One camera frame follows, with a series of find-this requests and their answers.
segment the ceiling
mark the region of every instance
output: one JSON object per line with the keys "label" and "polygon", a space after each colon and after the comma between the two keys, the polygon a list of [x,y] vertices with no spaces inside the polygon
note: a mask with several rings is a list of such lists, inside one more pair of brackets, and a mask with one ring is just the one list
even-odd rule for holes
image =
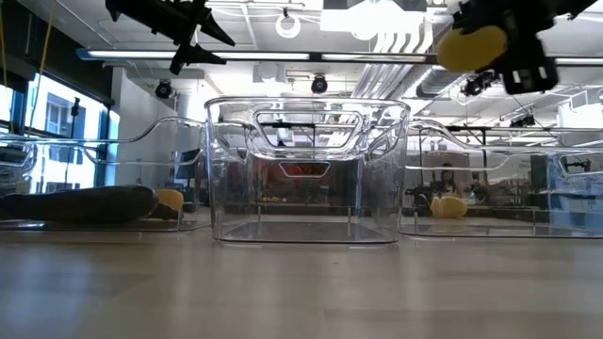
{"label": "ceiling", "polygon": [[[42,19],[49,16],[51,0],[20,0],[20,2]],[[244,15],[245,8],[215,8],[214,16],[220,26],[234,39],[235,48],[238,50],[373,51],[375,39],[357,40],[351,33],[321,31],[317,22],[320,21],[322,0],[300,0],[300,2],[305,4],[305,10],[301,14],[309,17],[310,20],[301,21],[301,33],[294,39],[285,39],[277,34],[275,22],[280,14],[277,8],[247,8],[249,24]],[[174,49],[170,40],[151,34],[149,28],[126,17],[122,16],[118,22],[113,23],[105,9],[104,0],[58,0],[58,3],[54,26],[86,47]],[[588,57],[603,55],[603,39],[600,39],[599,34],[603,29],[603,0],[588,8],[582,16],[589,20],[580,18],[573,22],[561,20],[555,27],[541,34],[549,54]],[[197,39],[207,50],[230,48],[201,33]],[[143,87],[148,88],[156,84],[158,79],[146,75],[139,76],[141,73],[147,73],[139,71],[148,69],[153,73],[153,70],[165,70],[168,66],[167,62],[138,62],[136,69],[131,70],[133,72],[130,72],[130,75]],[[326,75],[330,92],[352,92],[365,68],[364,65],[358,64],[287,63],[283,66],[286,77],[293,79],[294,82],[270,90],[300,95],[311,95],[310,84],[315,73]],[[253,85],[253,63],[229,63],[226,66],[191,65],[190,67],[203,70],[205,76],[210,78],[223,94],[266,94],[262,91],[268,90],[266,87]],[[603,87],[603,68],[561,69],[560,75],[560,85],[546,94],[511,97],[501,86],[494,86],[480,98],[469,100],[468,104],[465,103],[462,95],[458,94],[457,84],[444,91],[440,95],[440,101],[426,103],[424,111],[428,112],[430,118],[446,124],[473,121],[473,124],[493,125],[499,122],[500,116],[522,109],[521,105],[538,102],[539,104],[534,105],[535,117],[542,125],[553,125],[556,123],[557,105],[560,101],[567,100],[566,95],[580,92],[586,89],[585,86],[589,89]],[[190,79],[177,84],[177,87],[186,91],[194,89],[196,81]]]}

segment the ceiling pipe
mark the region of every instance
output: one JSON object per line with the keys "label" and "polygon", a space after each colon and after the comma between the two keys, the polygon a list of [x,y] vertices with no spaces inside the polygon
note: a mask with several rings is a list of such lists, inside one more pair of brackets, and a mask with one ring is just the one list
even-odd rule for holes
{"label": "ceiling pipe", "polygon": [[[375,44],[375,47],[373,48],[373,53],[381,52],[384,41],[385,41],[385,33],[379,32],[377,34],[377,43]],[[373,72],[373,65],[372,64],[366,65],[365,68],[362,70],[362,74],[360,75],[358,84],[356,85],[356,87],[354,88],[354,90],[351,93],[352,98],[358,98],[359,92],[361,90],[363,90],[363,88],[367,85],[368,78],[372,75],[372,72]]]}
{"label": "ceiling pipe", "polygon": [[[399,53],[404,45],[407,44],[406,33],[396,33],[396,42],[392,46],[390,53]],[[396,69],[396,65],[381,65],[381,72],[377,77],[380,81],[375,81],[372,89],[365,96],[366,98],[375,98],[379,91],[385,90],[388,86],[388,80],[391,79],[392,73]]]}
{"label": "ceiling pipe", "polygon": [[[423,24],[418,28],[415,36],[411,35],[409,43],[404,48],[403,53],[423,53],[433,45],[433,24],[427,18],[423,19]],[[403,92],[399,92],[400,85],[404,80],[404,76],[412,69],[412,66],[397,65],[398,68],[389,79],[389,83],[383,90],[378,91],[377,99],[394,99],[397,100],[403,96]]]}
{"label": "ceiling pipe", "polygon": [[[385,39],[381,51],[378,53],[388,53],[390,48],[395,43],[396,35],[394,33],[385,33]],[[372,76],[369,78],[367,85],[358,93],[358,97],[367,98],[368,94],[375,89],[379,80],[383,77],[383,72],[389,65],[373,65]]]}
{"label": "ceiling pipe", "polygon": [[247,30],[249,31],[249,36],[252,39],[253,49],[257,51],[259,48],[257,47],[257,39],[255,38],[255,31],[252,27],[252,21],[249,18],[249,9],[247,8],[247,3],[241,4],[240,8],[245,18],[245,25],[247,26]]}

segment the ceiling duct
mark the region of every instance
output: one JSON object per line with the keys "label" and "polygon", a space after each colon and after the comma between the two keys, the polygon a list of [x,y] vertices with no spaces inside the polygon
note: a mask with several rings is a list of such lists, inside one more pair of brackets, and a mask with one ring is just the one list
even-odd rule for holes
{"label": "ceiling duct", "polygon": [[[377,46],[381,49],[376,48],[374,51],[376,53],[424,53],[432,46],[432,22],[424,17],[412,33],[380,34],[377,42]],[[411,69],[412,67],[408,65],[368,64],[363,70],[352,97],[384,99],[398,87],[402,77]]]}
{"label": "ceiling duct", "polygon": [[419,98],[436,98],[462,75],[462,73],[432,69],[416,87],[416,96]]}

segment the person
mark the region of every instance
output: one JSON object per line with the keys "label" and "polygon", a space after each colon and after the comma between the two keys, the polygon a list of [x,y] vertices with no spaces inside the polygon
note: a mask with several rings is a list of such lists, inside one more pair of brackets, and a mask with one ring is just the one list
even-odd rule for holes
{"label": "person", "polygon": [[[452,167],[452,164],[445,163],[442,167]],[[434,192],[438,197],[442,196],[456,196],[458,195],[458,189],[456,182],[454,181],[454,171],[443,169],[440,173],[440,181],[434,183]]]}

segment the wall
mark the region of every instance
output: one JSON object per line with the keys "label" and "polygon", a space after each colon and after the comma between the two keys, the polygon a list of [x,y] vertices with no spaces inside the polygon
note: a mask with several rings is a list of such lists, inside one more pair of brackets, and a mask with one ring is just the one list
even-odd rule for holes
{"label": "wall", "polygon": [[[137,137],[154,122],[177,115],[172,108],[130,80],[121,68],[113,71],[112,98],[115,100],[113,110],[119,115],[119,139]],[[117,158],[123,164],[114,169],[109,166],[112,169],[107,169],[106,181],[115,185],[141,184],[152,188],[164,186],[170,180],[170,167],[137,165],[137,162],[169,162],[171,152],[176,149],[176,135],[175,124],[168,123],[162,124],[139,141],[120,144],[117,154],[109,156]]]}
{"label": "wall", "polygon": [[[572,108],[570,104],[560,105],[557,109],[559,127],[567,128],[603,128],[601,103]],[[560,137],[566,146],[603,139],[602,133],[567,133]]]}

